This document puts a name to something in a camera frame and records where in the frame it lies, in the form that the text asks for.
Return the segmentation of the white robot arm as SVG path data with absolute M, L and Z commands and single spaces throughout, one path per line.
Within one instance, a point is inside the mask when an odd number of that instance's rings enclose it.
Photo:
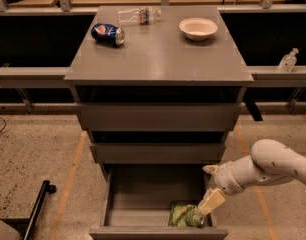
M 272 139 L 257 141 L 243 158 L 207 165 L 203 171 L 211 178 L 197 208 L 201 217 L 219 207 L 228 195 L 242 193 L 251 186 L 279 185 L 293 179 L 306 185 L 306 157 Z

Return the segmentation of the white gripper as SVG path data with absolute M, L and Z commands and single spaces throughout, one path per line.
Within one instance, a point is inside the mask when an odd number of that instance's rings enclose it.
M 228 161 L 218 167 L 218 165 L 205 165 L 203 171 L 206 174 L 214 175 L 214 182 L 217 188 L 209 188 L 203 199 L 197 206 L 197 213 L 206 216 L 214 209 L 224 203 L 226 195 L 235 195 L 243 192 L 245 188 L 242 183 L 242 174 L 246 172 L 245 163 Z

